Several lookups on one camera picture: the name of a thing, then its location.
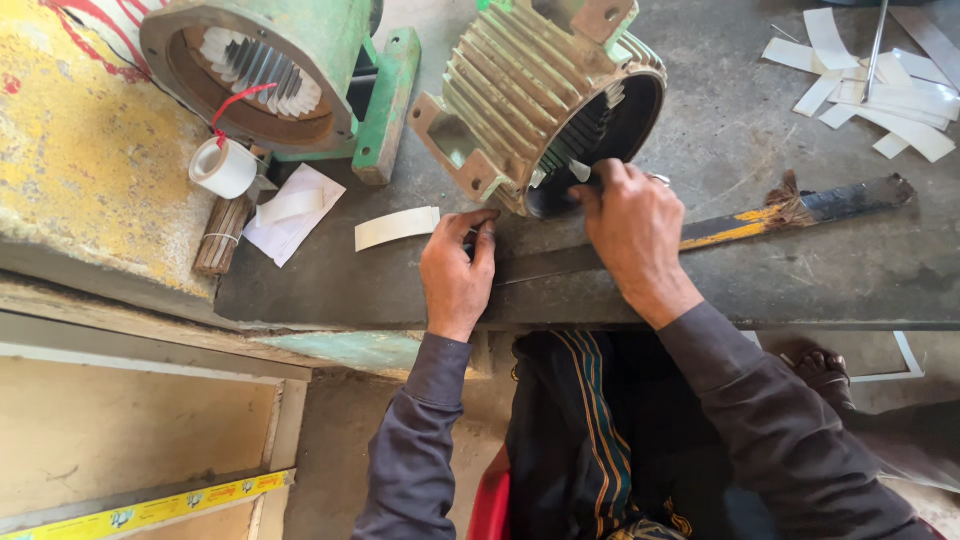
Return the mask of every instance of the red wire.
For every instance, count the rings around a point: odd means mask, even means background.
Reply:
[[[213,115],[213,120],[210,121],[210,127],[213,128],[213,134],[217,136],[218,148],[223,150],[224,141],[227,140],[227,133],[217,129],[217,120],[220,119],[220,115],[223,114],[225,110],[227,110],[227,107],[229,107],[231,103],[240,101],[241,99],[249,96],[250,94],[255,94],[260,90],[273,88],[274,86],[276,86],[276,83],[269,83],[267,85],[253,86],[251,88],[247,88],[246,90],[240,92],[239,94],[230,97],[224,102],[223,105],[220,106],[220,110],[217,110],[217,113]]]

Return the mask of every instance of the dark sleeve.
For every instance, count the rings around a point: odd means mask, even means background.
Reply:
[[[786,538],[934,538],[821,397],[704,302],[659,332]]]
[[[454,540],[453,423],[464,413],[467,343],[428,333],[370,442],[367,506],[352,540]]]

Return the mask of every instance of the floor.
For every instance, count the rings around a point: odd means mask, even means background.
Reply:
[[[765,346],[781,344],[786,337],[816,339],[833,347],[847,357],[856,374],[897,371],[891,366],[900,350],[889,332],[759,333]],[[473,495],[510,422],[516,388],[510,376],[515,364],[510,355],[513,339],[506,333],[492,335],[495,375],[491,380],[468,381],[466,413],[454,426],[451,467],[457,493],[449,518],[457,526],[458,538],[465,537]],[[881,412],[960,396],[960,362],[955,353],[960,350],[960,332],[909,332],[907,340],[926,376],[855,384],[852,393],[859,408]],[[349,538],[367,493],[367,443],[398,386],[395,380],[345,368],[317,371],[307,397],[286,540]],[[906,482],[890,485],[946,538],[960,538],[960,496]]]

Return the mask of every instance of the right hand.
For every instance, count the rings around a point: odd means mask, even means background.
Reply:
[[[570,195],[583,205],[587,236],[620,292],[659,331],[704,301],[680,265],[684,203],[632,164],[603,160],[593,170],[603,194],[577,185]]]

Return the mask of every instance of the yellow paint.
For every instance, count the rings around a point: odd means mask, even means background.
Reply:
[[[236,503],[293,483],[295,469],[237,480],[149,501],[124,506],[37,528],[0,536],[0,540],[97,540],[121,532],[172,520],[227,503]]]
[[[742,221],[744,223],[742,227],[737,227],[736,229],[732,229],[730,231],[723,231],[722,233],[712,234],[710,236],[704,236],[703,238],[684,240],[680,244],[680,251],[712,246],[713,244],[731,242],[734,240],[742,240],[743,238],[749,238],[750,236],[766,233],[768,231],[768,225],[770,225],[771,221],[779,215],[781,208],[782,205],[776,205],[773,207],[767,207],[765,209],[750,210],[737,214],[733,217],[733,219]]]
[[[214,202],[186,175],[204,122],[107,73],[36,0],[5,3],[0,72],[22,84],[0,85],[0,234],[212,299],[215,281],[190,271]]]

